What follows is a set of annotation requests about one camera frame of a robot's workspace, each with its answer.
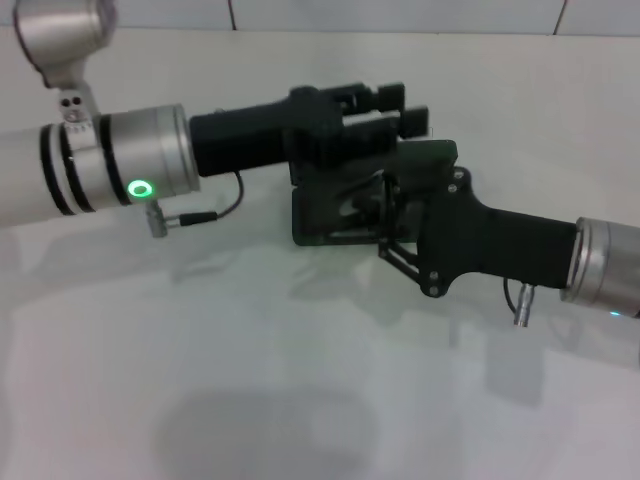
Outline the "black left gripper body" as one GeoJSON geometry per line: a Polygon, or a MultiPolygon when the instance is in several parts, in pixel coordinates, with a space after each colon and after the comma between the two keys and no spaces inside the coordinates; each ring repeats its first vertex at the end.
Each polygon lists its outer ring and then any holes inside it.
{"type": "Polygon", "coordinates": [[[286,138],[327,138],[343,128],[341,104],[315,87],[298,87],[272,103],[196,115],[189,120],[199,176],[283,163],[286,138]]]}

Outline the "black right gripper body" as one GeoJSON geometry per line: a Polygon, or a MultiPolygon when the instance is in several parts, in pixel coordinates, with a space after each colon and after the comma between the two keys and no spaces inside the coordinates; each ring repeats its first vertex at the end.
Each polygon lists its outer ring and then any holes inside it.
{"type": "Polygon", "coordinates": [[[457,168],[427,196],[416,242],[420,289],[442,297],[458,277],[481,273],[561,290],[576,238],[574,223],[483,204],[470,172],[457,168]]]}

